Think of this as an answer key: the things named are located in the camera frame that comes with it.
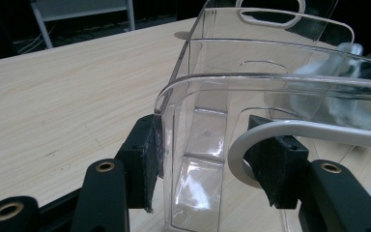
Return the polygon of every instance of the dark background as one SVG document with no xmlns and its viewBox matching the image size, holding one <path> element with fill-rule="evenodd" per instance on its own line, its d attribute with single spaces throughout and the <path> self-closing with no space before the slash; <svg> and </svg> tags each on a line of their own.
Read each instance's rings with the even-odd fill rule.
<svg viewBox="0 0 371 232">
<path fill-rule="evenodd" d="M 245 2 L 255 2 L 254 6 L 271 8 L 287 5 L 286 0 Z M 173 15 L 177 20 L 182 20 L 198 16 L 204 3 L 205 0 L 133 0 L 133 7 L 136 21 L 161 15 Z M 110 23 L 116 18 L 125 21 L 127 15 L 121 12 L 65 19 L 57 23 L 52 35 L 61 35 L 83 26 Z M 371 52 L 371 0 L 339 0 L 330 18 L 350 25 L 356 34 L 355 42 L 364 47 L 364 54 Z M 28 0 L 0 0 L 0 58 L 17 55 L 13 42 L 31 40 L 39 34 L 40 30 Z"/>
</svg>

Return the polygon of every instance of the light wood tabletop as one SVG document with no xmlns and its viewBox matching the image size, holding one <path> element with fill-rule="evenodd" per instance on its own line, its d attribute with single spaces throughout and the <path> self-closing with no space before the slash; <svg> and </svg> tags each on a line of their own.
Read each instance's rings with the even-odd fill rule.
<svg viewBox="0 0 371 232">
<path fill-rule="evenodd" d="M 113 158 L 135 122 L 154 112 L 194 19 L 0 60 L 0 200 L 43 206 L 81 187 L 86 168 Z M 130 210 L 131 231 L 161 231 Z"/>
</svg>

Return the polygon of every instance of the brass grommet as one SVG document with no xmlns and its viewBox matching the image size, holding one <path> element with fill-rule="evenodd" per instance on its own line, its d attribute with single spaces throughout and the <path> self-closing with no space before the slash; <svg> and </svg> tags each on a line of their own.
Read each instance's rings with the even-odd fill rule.
<svg viewBox="0 0 371 232">
<path fill-rule="evenodd" d="M 337 165 L 329 162 L 324 162 L 321 164 L 322 169 L 326 170 L 327 172 L 338 174 L 342 172 L 342 169 L 340 169 Z"/>
<path fill-rule="evenodd" d="M 98 172 L 107 172 L 114 168 L 114 163 L 110 161 L 102 162 L 96 166 Z"/>
<path fill-rule="evenodd" d="M 23 203 L 15 201 L 0 207 L 0 221 L 15 217 L 23 210 Z"/>
</svg>

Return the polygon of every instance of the clear plastic container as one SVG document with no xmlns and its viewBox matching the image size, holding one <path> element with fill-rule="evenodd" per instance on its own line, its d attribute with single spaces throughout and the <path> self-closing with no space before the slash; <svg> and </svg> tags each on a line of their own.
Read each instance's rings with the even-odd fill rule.
<svg viewBox="0 0 371 232">
<path fill-rule="evenodd" d="M 230 171 L 228 151 L 247 131 L 249 115 L 371 131 L 371 60 L 344 52 L 355 49 L 348 26 L 248 11 L 307 21 L 299 31 L 325 26 L 309 36 L 246 22 L 241 8 L 202 11 L 156 103 L 167 231 L 300 231 L 295 211 L 270 207 L 261 189 Z M 340 162 L 371 188 L 371 147 L 297 139 L 310 160 Z"/>
</svg>

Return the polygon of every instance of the chair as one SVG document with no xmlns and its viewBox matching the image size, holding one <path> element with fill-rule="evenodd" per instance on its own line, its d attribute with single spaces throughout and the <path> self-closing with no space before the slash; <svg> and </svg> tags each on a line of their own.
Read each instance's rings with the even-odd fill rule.
<svg viewBox="0 0 371 232">
<path fill-rule="evenodd" d="M 128 11 L 129 30 L 135 30 L 132 0 L 30 0 L 30 4 L 47 48 L 53 47 L 44 25 L 47 21 Z"/>
</svg>

